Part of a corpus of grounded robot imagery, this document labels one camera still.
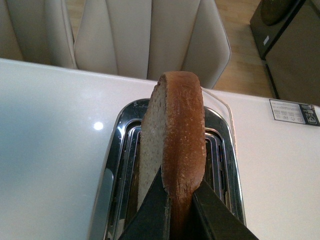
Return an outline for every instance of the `bread slice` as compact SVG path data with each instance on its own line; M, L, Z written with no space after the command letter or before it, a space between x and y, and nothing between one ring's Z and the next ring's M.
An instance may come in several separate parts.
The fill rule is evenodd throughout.
M198 77L185 71L164 73L141 124L138 207L161 166L163 186L171 198L171 239L183 238L192 194L204 176L204 118Z

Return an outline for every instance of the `white countertop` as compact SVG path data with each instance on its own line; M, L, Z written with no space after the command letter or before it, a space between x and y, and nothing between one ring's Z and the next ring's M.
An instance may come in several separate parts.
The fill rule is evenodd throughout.
M0 239L86 239L117 115L155 84L0 59ZM211 92L233 113L247 227L318 239L320 127L275 121L267 98Z

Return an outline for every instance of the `wooden floor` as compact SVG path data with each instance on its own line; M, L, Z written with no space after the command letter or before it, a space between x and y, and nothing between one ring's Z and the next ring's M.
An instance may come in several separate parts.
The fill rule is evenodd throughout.
M66 0L74 37L77 36L85 0ZM260 0L215 0L231 45L231 59L214 89L272 98L266 67L250 29L250 19Z

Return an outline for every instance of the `chair backrest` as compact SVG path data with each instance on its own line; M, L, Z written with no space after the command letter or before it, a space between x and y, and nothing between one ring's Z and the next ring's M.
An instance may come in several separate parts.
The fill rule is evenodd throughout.
M0 58L76 68L65 0L0 0Z
M151 80L184 70L206 88L231 53L214 0L87 0L74 51L79 69Z

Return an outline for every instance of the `bread crust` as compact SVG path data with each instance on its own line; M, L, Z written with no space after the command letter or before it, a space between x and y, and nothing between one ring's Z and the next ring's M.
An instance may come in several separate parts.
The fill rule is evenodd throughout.
M205 173L205 110L198 77L185 71L165 72L166 132L162 182L171 198L170 238L185 238L193 192Z

